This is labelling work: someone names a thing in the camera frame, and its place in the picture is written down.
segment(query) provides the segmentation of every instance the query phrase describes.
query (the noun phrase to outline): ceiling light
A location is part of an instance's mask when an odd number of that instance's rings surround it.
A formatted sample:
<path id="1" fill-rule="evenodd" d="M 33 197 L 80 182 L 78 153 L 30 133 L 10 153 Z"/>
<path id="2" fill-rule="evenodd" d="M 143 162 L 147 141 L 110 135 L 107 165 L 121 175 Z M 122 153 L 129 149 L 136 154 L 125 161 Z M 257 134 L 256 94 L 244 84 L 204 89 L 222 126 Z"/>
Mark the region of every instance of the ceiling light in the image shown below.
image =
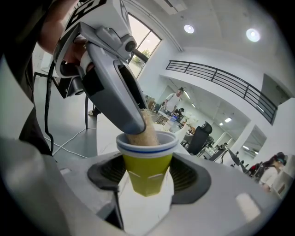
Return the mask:
<path id="1" fill-rule="evenodd" d="M 186 91 L 184 91 L 184 93 L 185 93 L 185 95 L 187 95 L 187 97 L 190 99 L 190 97 L 189 97 L 188 93 L 187 93 Z"/>
<path id="2" fill-rule="evenodd" d="M 194 28 L 188 24 L 184 26 L 184 30 L 189 34 L 192 34 L 194 32 Z"/>
<path id="3" fill-rule="evenodd" d="M 228 118 L 225 120 L 226 123 L 228 123 L 228 122 L 230 122 L 230 121 L 231 121 L 231 118 L 230 118 L 230 117 L 228 117 Z"/>
<path id="4" fill-rule="evenodd" d="M 246 31 L 246 36 L 247 38 L 252 41 L 252 42 L 258 42 L 260 39 L 260 34 L 257 30 L 255 29 L 248 29 Z"/>
<path id="5" fill-rule="evenodd" d="M 264 112 L 264 110 L 263 110 L 260 106 L 257 105 L 257 107 L 258 107 L 262 112 Z"/>

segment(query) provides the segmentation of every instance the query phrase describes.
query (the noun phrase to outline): ceiling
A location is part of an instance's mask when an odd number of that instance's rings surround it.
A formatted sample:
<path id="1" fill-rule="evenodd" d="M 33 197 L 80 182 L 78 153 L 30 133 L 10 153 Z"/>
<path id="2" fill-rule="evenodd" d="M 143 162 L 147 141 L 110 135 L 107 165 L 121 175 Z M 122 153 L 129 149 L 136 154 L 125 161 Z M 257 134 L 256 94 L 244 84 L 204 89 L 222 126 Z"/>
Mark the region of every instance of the ceiling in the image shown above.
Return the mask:
<path id="1" fill-rule="evenodd" d="M 250 0 L 183 0 L 187 10 L 174 15 L 154 0 L 136 1 L 157 17 L 182 47 L 209 47 L 266 60 L 283 44 L 273 19 Z M 186 24 L 194 27 L 193 34 L 184 31 Z M 249 28 L 259 31 L 259 42 L 248 40 Z"/>
<path id="2" fill-rule="evenodd" d="M 207 90 L 177 79 L 167 79 L 167 83 L 174 91 L 183 87 L 191 99 L 186 95 L 182 95 L 182 99 L 194 103 L 196 109 L 207 115 L 216 124 L 222 122 L 224 125 L 220 126 L 220 128 L 226 131 L 234 140 L 238 139 L 247 123 L 250 121 L 240 110 Z M 226 123 L 224 120 L 228 117 L 232 120 Z M 263 133 L 258 127 L 255 127 L 245 142 L 245 146 L 249 147 L 251 150 L 259 151 L 265 140 L 266 137 Z"/>

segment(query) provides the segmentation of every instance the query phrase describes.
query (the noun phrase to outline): blue stripe on cup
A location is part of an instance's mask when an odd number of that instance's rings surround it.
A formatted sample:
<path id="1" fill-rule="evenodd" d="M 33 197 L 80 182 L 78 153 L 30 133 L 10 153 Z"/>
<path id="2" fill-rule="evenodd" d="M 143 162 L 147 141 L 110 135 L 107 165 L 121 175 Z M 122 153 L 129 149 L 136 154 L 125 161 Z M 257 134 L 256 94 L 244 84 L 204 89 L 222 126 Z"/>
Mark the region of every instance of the blue stripe on cup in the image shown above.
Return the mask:
<path id="1" fill-rule="evenodd" d="M 162 150 L 159 150 L 159 151 L 135 151 L 135 150 L 131 150 L 131 149 L 127 149 L 127 148 L 124 148 L 120 145 L 118 145 L 120 148 L 126 150 L 126 151 L 129 151 L 129 152 L 133 152 L 133 153 L 161 153 L 161 152 L 164 152 L 164 151 L 167 151 L 169 149 L 172 149 L 174 148 L 176 145 L 174 145 L 173 147 L 170 147 L 170 148 L 167 148 L 167 149 L 162 149 Z"/>

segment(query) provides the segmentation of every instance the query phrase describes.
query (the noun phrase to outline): window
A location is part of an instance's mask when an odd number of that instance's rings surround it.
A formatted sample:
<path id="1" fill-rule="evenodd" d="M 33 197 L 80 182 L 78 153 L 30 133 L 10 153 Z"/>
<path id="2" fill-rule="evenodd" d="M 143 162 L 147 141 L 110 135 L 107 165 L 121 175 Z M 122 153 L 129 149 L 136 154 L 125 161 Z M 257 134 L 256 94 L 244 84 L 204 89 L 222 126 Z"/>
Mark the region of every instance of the window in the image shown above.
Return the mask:
<path id="1" fill-rule="evenodd" d="M 148 58 L 161 42 L 161 39 L 150 28 L 130 14 L 129 21 L 137 47 L 131 53 L 128 64 L 134 76 L 137 78 L 148 61 Z"/>

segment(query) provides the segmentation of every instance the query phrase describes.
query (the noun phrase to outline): floor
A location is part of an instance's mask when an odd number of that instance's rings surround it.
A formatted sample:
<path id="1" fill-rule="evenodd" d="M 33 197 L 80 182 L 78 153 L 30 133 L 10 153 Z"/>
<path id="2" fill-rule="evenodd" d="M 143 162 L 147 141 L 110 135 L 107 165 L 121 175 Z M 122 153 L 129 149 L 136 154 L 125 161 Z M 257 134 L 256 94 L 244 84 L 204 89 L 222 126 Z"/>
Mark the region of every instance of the floor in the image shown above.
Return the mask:
<path id="1" fill-rule="evenodd" d="M 34 86 L 34 99 L 37 109 L 37 119 L 45 137 L 44 109 L 46 97 L 47 79 L 44 77 L 36 78 Z M 52 84 L 51 100 L 48 114 L 48 129 L 53 135 L 54 142 L 62 145 L 75 136 L 78 132 L 85 129 L 84 120 L 85 94 L 68 97 L 63 99 Z M 92 103 L 89 101 L 88 110 L 92 109 Z M 88 127 L 96 128 L 96 118 L 88 117 Z M 75 152 L 85 157 L 97 155 L 96 149 L 96 130 L 85 130 L 77 135 L 73 140 L 64 145 L 69 151 Z M 60 149 L 54 158 L 58 162 L 66 159 L 81 159 L 82 157 Z"/>

